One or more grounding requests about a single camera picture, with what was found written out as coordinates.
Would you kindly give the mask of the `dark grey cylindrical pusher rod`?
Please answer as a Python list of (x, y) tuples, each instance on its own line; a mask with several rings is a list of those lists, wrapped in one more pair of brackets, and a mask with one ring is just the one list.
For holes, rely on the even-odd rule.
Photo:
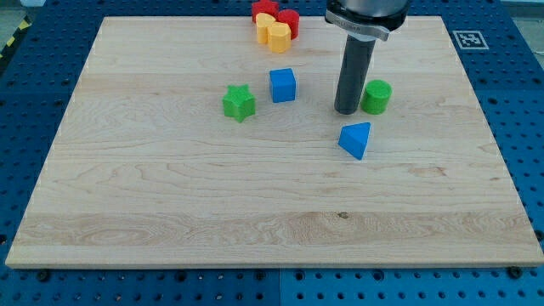
[(351, 115), (357, 111), (374, 46), (374, 40), (347, 36), (334, 103), (338, 113)]

